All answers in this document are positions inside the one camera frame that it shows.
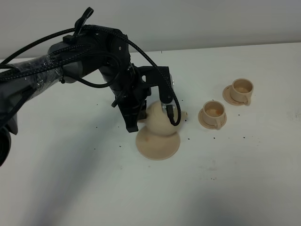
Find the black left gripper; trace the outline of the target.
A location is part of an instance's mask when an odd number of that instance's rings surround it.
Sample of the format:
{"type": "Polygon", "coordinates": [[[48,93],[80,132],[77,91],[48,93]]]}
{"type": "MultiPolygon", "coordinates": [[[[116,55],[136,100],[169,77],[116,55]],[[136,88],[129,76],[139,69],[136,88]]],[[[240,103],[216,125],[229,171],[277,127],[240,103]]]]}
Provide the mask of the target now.
{"type": "Polygon", "coordinates": [[[138,121],[146,119],[147,117],[147,101],[145,99],[151,95],[151,89],[144,85],[145,81],[142,80],[142,74],[138,67],[132,63],[128,65],[125,71],[119,72],[113,84],[110,85],[115,95],[113,103],[118,104],[129,133],[137,132],[138,121]],[[133,106],[122,104],[132,101],[139,104],[133,106]]]}

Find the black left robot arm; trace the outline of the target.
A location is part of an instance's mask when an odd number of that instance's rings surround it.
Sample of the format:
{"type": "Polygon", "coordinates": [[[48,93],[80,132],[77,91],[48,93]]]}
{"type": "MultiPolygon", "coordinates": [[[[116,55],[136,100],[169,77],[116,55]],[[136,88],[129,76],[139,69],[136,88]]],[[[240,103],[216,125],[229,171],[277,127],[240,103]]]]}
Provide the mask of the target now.
{"type": "Polygon", "coordinates": [[[19,50],[0,64],[0,161],[10,152],[11,135],[18,133],[17,112],[30,99],[57,82],[80,82],[92,88],[109,87],[129,132],[138,130],[145,118],[146,97],[142,67],[131,63],[131,42],[120,30],[94,25],[77,25],[39,40],[57,36],[63,40],[51,46],[46,55],[12,64],[19,50]]]}

